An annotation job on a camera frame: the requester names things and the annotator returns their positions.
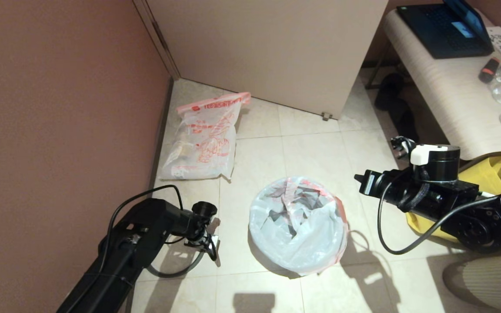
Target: white plastic bag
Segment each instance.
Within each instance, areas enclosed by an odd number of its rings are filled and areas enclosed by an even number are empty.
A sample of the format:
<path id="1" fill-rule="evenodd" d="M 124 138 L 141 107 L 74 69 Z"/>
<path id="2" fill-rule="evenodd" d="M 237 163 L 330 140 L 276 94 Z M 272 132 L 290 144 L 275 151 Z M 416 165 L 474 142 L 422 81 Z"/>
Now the white plastic bag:
<path id="1" fill-rule="evenodd" d="M 177 108 L 183 119 L 175 133 L 162 180 L 231 179 L 235 159 L 235 123 L 250 93 L 232 93 Z"/>
<path id="2" fill-rule="evenodd" d="M 253 241 L 277 265 L 302 276 L 340 261 L 347 223 L 322 185 L 306 177 L 283 178 L 264 188 L 250 209 Z"/>

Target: metal bracket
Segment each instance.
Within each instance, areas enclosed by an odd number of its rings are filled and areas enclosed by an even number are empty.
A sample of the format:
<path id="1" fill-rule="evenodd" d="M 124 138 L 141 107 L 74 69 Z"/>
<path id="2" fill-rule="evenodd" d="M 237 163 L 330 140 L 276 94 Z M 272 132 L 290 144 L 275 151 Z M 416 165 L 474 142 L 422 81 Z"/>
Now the metal bracket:
<path id="1" fill-rule="evenodd" d="M 322 112 L 322 119 L 324 121 L 328 121 L 328 119 L 331 119 L 331 118 L 332 118 L 332 114 L 327 113 L 327 112 Z"/>

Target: yellow cloth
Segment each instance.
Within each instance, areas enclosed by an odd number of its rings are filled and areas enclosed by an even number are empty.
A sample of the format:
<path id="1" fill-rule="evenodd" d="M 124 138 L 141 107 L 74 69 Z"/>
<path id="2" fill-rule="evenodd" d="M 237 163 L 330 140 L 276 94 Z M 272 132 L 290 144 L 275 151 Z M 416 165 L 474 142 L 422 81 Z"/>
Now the yellow cloth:
<path id="1" fill-rule="evenodd" d="M 459 180 L 479 185 L 479 191 L 501 194 L 501 156 L 487 158 L 459 173 Z M 407 223 L 419 233 L 426 232 L 434 222 L 413 213 L 406 213 Z M 458 240 L 438 228 L 433 236 L 458 242 Z"/>

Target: plastic bag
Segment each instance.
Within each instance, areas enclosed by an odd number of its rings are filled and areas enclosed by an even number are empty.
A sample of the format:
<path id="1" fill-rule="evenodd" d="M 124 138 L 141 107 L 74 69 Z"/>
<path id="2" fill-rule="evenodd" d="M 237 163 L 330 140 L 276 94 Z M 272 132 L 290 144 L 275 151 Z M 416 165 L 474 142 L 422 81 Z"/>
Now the plastic bag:
<path id="1" fill-rule="evenodd" d="M 253 241 L 277 265 L 307 275 L 340 261 L 348 227 L 343 208 L 322 185 L 283 178 L 264 188 L 250 209 Z"/>
<path id="2" fill-rule="evenodd" d="M 232 93 L 177 108 L 182 121 L 162 180 L 203 180 L 220 175 L 231 179 L 235 159 L 235 123 L 250 93 Z"/>

